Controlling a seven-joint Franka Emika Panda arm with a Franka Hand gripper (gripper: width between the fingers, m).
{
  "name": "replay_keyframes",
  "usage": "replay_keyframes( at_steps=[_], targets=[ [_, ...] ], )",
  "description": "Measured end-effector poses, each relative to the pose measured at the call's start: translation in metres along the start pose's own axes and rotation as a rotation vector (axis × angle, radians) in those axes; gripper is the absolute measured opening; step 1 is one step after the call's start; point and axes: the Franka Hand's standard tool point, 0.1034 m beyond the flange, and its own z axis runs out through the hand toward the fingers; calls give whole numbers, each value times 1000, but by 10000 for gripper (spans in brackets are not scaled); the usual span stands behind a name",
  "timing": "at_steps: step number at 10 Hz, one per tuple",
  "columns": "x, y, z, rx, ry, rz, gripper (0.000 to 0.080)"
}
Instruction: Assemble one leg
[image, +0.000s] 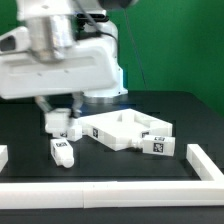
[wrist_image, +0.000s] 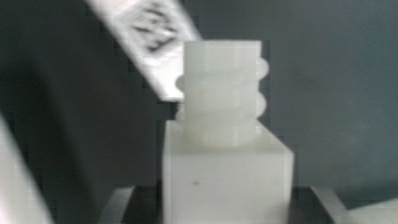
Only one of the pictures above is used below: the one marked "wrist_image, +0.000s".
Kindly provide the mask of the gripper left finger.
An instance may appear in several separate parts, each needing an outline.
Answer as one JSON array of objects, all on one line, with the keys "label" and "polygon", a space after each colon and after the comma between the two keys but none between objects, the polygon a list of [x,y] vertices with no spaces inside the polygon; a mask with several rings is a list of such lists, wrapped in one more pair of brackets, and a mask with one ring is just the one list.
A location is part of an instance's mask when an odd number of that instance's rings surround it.
[{"label": "gripper left finger", "polygon": [[131,186],[113,192],[99,224],[157,224],[157,188]]}]

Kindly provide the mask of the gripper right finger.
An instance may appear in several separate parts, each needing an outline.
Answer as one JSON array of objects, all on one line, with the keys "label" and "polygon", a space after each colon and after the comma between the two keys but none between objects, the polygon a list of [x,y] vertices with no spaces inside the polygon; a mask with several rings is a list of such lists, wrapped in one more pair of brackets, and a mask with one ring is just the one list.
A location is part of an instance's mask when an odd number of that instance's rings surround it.
[{"label": "gripper right finger", "polygon": [[347,207],[331,188],[294,188],[290,224],[346,224],[346,215]]}]

